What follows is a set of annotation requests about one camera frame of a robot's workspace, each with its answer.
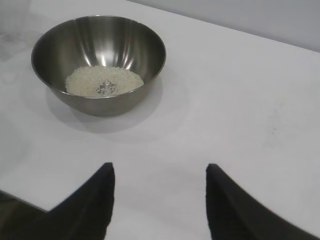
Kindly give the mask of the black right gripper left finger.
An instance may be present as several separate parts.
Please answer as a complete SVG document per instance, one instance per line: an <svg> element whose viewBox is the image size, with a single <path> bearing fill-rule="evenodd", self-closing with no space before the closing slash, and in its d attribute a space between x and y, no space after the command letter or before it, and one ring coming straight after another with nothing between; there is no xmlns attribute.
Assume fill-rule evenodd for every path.
<svg viewBox="0 0 320 240"><path fill-rule="evenodd" d="M23 240L103 240L113 215L115 172L104 163L79 189L22 231Z"/></svg>

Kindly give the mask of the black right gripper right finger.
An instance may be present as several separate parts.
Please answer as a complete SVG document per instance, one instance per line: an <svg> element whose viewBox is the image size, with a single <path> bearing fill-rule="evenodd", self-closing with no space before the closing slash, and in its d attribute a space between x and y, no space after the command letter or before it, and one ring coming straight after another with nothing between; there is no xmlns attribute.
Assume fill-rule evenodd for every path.
<svg viewBox="0 0 320 240"><path fill-rule="evenodd" d="M217 164L206 168L206 216L213 240L316 240L266 208Z"/></svg>

